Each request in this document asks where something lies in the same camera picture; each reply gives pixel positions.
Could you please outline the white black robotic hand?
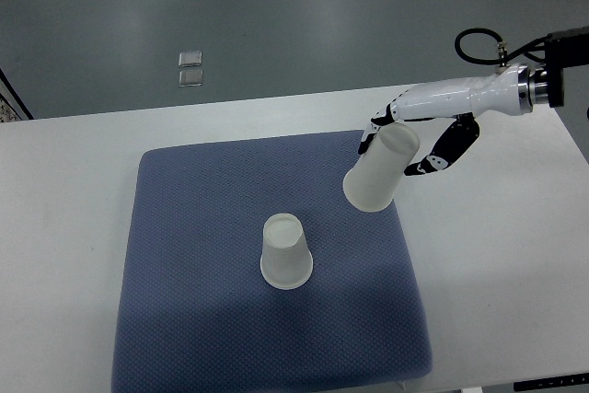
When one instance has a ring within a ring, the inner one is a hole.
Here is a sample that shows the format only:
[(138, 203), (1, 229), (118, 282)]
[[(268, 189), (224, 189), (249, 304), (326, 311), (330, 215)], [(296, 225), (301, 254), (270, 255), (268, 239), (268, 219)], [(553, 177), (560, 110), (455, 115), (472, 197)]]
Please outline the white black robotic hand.
[(408, 165), (404, 174), (418, 176), (445, 170), (479, 138), (478, 116), (493, 110), (508, 116), (531, 112), (548, 97), (548, 74), (541, 67), (515, 64), (488, 77), (465, 77), (419, 84), (393, 98), (364, 130), (358, 153), (365, 154), (382, 128), (394, 122), (452, 118), (430, 153)]

